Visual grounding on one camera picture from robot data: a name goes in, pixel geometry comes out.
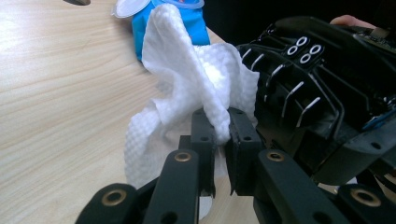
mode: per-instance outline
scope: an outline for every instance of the wooden table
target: wooden table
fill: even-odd
[[[129,119],[158,92],[115,3],[0,2],[0,223],[74,223],[97,190],[125,183]],[[226,177],[217,189],[201,223],[258,222]]]

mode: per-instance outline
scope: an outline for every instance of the textured white towel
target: textured white towel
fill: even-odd
[[[230,44],[193,46],[175,6],[163,4],[152,10],[142,62],[158,76],[163,98],[151,99],[129,124],[125,172],[128,183],[136,188],[156,178],[167,154],[177,149],[180,135],[191,133],[193,111],[204,108],[220,146],[230,138],[230,106],[256,121],[259,74],[242,64],[239,52]]]

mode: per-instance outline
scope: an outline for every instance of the wood grain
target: wood grain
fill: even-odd
[[[125,183],[129,119],[159,93],[115,3],[0,2],[0,223],[74,223],[97,190]],[[218,193],[203,223],[257,223],[226,178]]]

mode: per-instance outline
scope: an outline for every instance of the crumpled tissue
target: crumpled tissue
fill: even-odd
[[[230,139],[231,106],[247,113],[252,123],[259,73],[248,70],[238,50],[227,43],[196,47],[177,7],[163,4],[151,11],[142,63],[158,77],[163,98],[150,99],[129,123],[124,151],[129,184],[140,188],[161,173],[166,156],[179,137],[191,133],[191,114],[203,108],[215,128],[219,146]],[[216,158],[225,167],[225,160]],[[211,199],[200,201],[200,218]]]

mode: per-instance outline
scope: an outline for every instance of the white circle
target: white circle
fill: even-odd
[[[295,52],[297,52],[297,50],[297,46],[291,46],[291,48],[288,49],[288,55],[293,55]]]
[[[300,63],[308,63],[309,60],[311,60],[311,55],[306,53],[305,55],[303,55],[303,57],[301,57]]]
[[[298,47],[300,47],[300,46],[306,44],[306,42],[308,42],[308,38],[306,36],[302,36],[302,37],[300,37],[300,39],[297,40],[296,45]]]
[[[317,54],[321,51],[321,45],[314,45],[310,50],[310,54]]]

